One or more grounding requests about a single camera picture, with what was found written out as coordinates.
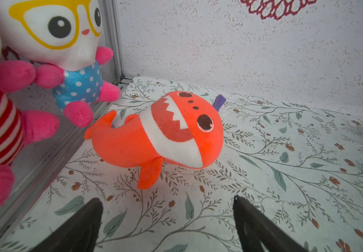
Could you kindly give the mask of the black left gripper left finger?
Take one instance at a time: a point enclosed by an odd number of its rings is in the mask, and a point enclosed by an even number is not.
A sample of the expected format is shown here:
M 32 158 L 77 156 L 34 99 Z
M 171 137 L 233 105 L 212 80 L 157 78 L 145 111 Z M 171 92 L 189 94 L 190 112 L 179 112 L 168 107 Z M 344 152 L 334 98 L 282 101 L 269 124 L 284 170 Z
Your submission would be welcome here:
M 93 252 L 101 226 L 103 204 L 91 199 L 32 252 Z

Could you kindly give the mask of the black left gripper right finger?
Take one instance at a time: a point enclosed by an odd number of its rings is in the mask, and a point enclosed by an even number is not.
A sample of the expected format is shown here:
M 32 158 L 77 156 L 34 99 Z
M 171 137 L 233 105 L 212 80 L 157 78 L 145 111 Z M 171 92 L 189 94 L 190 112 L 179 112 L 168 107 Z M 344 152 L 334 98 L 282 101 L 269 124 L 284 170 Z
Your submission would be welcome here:
M 235 195 L 232 208 L 244 252 L 306 252 L 244 197 Z

